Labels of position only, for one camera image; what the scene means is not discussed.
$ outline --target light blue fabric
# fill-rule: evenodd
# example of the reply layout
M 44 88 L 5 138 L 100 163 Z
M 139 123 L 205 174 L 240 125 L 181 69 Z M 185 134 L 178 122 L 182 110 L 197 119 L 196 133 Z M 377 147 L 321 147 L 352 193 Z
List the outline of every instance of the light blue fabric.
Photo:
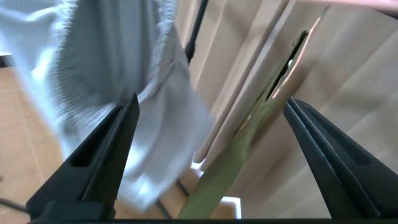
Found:
M 211 126 L 190 86 L 175 11 L 172 0 L 0 0 L 18 76 L 64 158 L 116 103 L 138 94 L 118 198 L 141 210 L 175 182 Z

